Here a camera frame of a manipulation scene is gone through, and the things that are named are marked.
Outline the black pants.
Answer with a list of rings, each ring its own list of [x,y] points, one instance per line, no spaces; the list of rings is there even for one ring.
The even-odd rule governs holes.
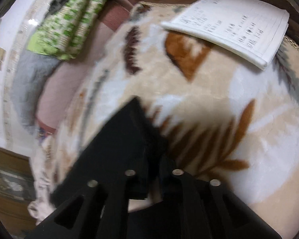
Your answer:
[[[60,206],[89,181],[106,187],[122,183],[132,200],[144,200],[158,178],[166,138],[146,118],[138,97],[119,109],[80,153],[50,201]]]

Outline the beige crumpled sheet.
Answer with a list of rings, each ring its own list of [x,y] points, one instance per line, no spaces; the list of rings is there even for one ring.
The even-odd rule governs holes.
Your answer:
[[[36,225],[41,223],[55,211],[55,206],[50,202],[52,186],[54,139],[48,136],[42,141],[37,141],[35,150],[30,157],[30,167],[34,179],[35,199],[27,209],[31,217],[36,220]]]

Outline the wooden glass-panel door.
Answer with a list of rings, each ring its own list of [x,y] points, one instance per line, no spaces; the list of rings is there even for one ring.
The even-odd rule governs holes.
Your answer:
[[[27,210],[35,200],[29,157],[0,148],[0,221],[13,238],[25,238],[36,219]]]

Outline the leaf-patterned plush blanket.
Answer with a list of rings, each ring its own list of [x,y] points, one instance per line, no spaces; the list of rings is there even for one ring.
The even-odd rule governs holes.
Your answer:
[[[282,238],[299,233],[299,51],[284,38],[262,71],[214,44],[169,32],[179,12],[139,4],[77,89],[52,136],[52,188],[132,97],[179,168],[226,183]]]

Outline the grey quilted blanket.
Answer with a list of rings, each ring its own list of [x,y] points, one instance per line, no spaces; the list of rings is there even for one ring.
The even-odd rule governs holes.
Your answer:
[[[30,134],[35,130],[37,105],[45,83],[60,63],[54,56],[27,49],[20,54],[10,96],[20,124]]]

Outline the green patterned folded cloth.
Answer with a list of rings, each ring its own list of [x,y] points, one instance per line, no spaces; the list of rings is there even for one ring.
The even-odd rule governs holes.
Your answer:
[[[106,1],[68,0],[58,12],[45,15],[30,38],[27,50],[62,61],[74,59],[83,48]]]

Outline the white paper notebook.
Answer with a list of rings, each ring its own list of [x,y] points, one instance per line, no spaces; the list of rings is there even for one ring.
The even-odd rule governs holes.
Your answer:
[[[289,17],[260,0],[198,0],[161,26],[209,41],[265,70],[280,48]]]

